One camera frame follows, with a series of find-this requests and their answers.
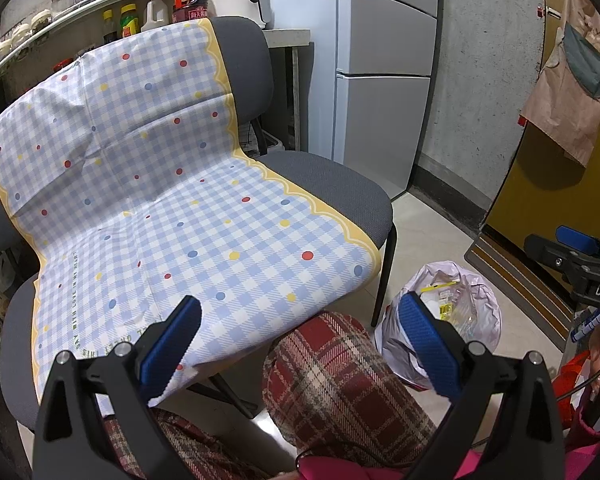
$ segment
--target blue and white checkered cloth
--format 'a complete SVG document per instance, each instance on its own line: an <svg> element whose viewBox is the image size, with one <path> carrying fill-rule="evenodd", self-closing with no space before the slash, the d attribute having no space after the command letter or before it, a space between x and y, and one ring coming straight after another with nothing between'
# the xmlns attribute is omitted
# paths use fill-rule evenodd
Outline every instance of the blue and white checkered cloth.
<svg viewBox="0 0 600 480"><path fill-rule="evenodd" d="M378 270L359 228L242 153L207 20L89 52L14 102L0 115L0 195L42 264L39 396L59 351L134 342L186 294L202 326L164 396Z"/></svg>

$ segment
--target refrigerator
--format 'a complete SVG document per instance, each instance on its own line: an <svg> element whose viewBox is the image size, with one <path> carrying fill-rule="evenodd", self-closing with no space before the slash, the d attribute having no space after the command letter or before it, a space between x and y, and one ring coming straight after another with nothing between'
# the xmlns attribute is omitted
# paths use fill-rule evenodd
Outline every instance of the refrigerator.
<svg viewBox="0 0 600 480"><path fill-rule="evenodd" d="M408 184L424 122L438 0L271 0L269 28L308 28L303 139L377 182Z"/></svg>

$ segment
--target yellow scalloped border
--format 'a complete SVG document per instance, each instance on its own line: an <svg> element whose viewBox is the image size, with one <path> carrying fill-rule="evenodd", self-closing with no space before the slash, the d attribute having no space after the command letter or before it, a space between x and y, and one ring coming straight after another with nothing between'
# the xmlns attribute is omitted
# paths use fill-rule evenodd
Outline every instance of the yellow scalloped border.
<svg viewBox="0 0 600 480"><path fill-rule="evenodd" d="M376 245L371 241L371 238L357 225L355 225L351 220L345 218L343 215L338 213L333 207L325 204L322 200L316 198L312 194L306 192L296 184L289 182L283 177L279 176L277 173L274 173L269 168L264 166L261 162L257 160L253 160L246 156L243 150L240 147L239 137L238 137L238 116L235 111L235 102L234 95L231 90L231 84L229 83L229 76L226 72L226 67L224 66L224 60L222 60L222 53L220 51L220 45L218 44L218 38L216 38L216 33L213 30L213 26L208 19L199 20L198 25L202 28L206 34L208 35L208 46L206 48L206 52L215 60L216 62L216 74L215 80L222 87L222 89L226 92L226 97L224 100L224 105L229 111L230 121L229 126L227 128L227 132L232 136L234 140L234 150L232 152L233 158L239 158L244 160L248 166L254 166L259 168L262 172L262 177L264 180L274 180L279 182L284 187L284 193L289 196L301 196L307 200L307 202L311 206L311 212L315 215L325 215L332 219L334 219L338 224L341 225L342 231L344 233L344 238L347 242L355 244L359 247L365 249L369 255L371 256L373 263L373 271L368 277L367 283L371 281L380 271L380 252ZM4 210L8 213L11 222L14 227L20 233L20 235L27 241L27 243L33 248L38 259L40 260L40 272L39 276L42 275L44 268L46 266L46 258L42 255L42 252L38 250L36 247L35 240L33 236L26 232L18 219L11 214L8 206L8 192L4 187L0 184L0 201L2 202L2 206ZM38 280L33 282L33 285L36 289L36 295L33 300L33 314L31 319L31 368L33 373L33 381L34 387L36 390L36 395L38 397L38 402L42 401L42 392L38 391L38 373L40 371L40 366L35 359L35 342L38 338L38 329L36 328L36 316L38 314L38 310L40 309L40 300L38 299Z"/></svg>

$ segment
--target red plaid fabric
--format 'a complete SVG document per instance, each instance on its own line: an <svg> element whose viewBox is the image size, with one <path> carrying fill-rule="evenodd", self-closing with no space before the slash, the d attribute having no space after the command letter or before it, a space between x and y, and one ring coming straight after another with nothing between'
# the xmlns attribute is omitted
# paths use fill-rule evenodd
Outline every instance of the red plaid fabric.
<svg viewBox="0 0 600 480"><path fill-rule="evenodd" d="M299 451L353 442L385 463L412 462L435 426L351 316L323 313L276 342L264 363L264 402ZM362 450L334 446L321 456L380 466Z"/></svg>
<svg viewBox="0 0 600 480"><path fill-rule="evenodd" d="M161 430L185 464L199 480L264 480L269 474L234 456L218 439L199 430L184 418L153 408ZM122 429L115 418L105 421L105 430L124 470L145 478L131 453Z"/></svg>

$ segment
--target chair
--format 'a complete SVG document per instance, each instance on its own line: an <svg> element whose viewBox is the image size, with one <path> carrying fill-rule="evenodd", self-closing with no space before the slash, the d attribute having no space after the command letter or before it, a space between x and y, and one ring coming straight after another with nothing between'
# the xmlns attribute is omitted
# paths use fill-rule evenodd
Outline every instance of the chair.
<svg viewBox="0 0 600 480"><path fill-rule="evenodd" d="M267 110L272 98L273 82L266 40L257 25L244 18L216 18L211 22L232 86L238 122L249 123ZM317 155L282 152L263 155L259 160L346 216L378 248L387 241L372 320L375 326L384 301L397 240L389 197L381 187L355 171ZM10 242L14 233L0 204L0 240ZM14 417L30 429L35 425L38 412L30 361L35 279L33 276L27 280L11 300L4 321L0 352L5 401ZM243 411L240 400L221 378L215 376L212 382L225 399Z"/></svg>

